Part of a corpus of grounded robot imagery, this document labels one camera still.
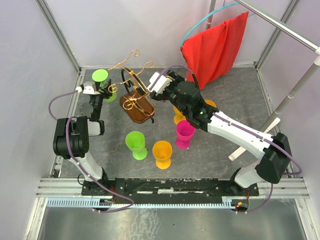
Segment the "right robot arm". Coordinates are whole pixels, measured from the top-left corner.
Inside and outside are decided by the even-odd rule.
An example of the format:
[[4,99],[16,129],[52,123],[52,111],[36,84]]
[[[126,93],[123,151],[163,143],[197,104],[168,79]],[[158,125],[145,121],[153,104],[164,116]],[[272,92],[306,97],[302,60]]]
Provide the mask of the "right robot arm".
[[266,181],[278,184],[284,175],[292,153],[286,135],[271,135],[248,127],[207,104],[199,87],[172,70],[155,72],[147,89],[156,101],[170,101],[196,129],[223,137],[253,154],[257,161],[242,167],[229,182],[229,191],[241,195],[251,185]]

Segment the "green plastic goblet back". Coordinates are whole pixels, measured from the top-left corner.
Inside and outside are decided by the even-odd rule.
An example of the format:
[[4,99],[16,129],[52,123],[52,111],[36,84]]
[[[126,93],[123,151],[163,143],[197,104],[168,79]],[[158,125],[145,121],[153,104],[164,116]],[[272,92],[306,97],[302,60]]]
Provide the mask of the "green plastic goblet back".
[[[103,90],[103,89],[100,89],[100,82],[107,80],[108,75],[109,75],[108,71],[105,69],[97,69],[93,72],[92,80],[98,84],[99,90],[101,91]],[[113,102],[116,98],[117,98],[117,93],[115,92],[112,94],[110,98],[107,98],[104,101],[110,103],[110,102]]]

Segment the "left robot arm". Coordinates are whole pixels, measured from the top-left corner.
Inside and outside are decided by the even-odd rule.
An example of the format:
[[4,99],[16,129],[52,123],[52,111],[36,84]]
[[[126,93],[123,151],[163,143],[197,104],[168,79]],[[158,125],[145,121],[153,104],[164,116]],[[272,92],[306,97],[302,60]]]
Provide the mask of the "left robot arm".
[[[111,82],[111,79],[87,81],[74,91],[54,97],[48,104],[49,114],[56,120],[53,151],[56,156],[73,163],[84,176],[84,195],[106,195],[112,192],[106,171],[89,152],[90,137],[102,136],[105,132],[105,123],[100,116],[104,99],[108,100],[113,96],[108,90]],[[89,96],[89,102],[80,106],[80,116],[56,118],[51,110],[52,103],[61,97],[77,93]]]

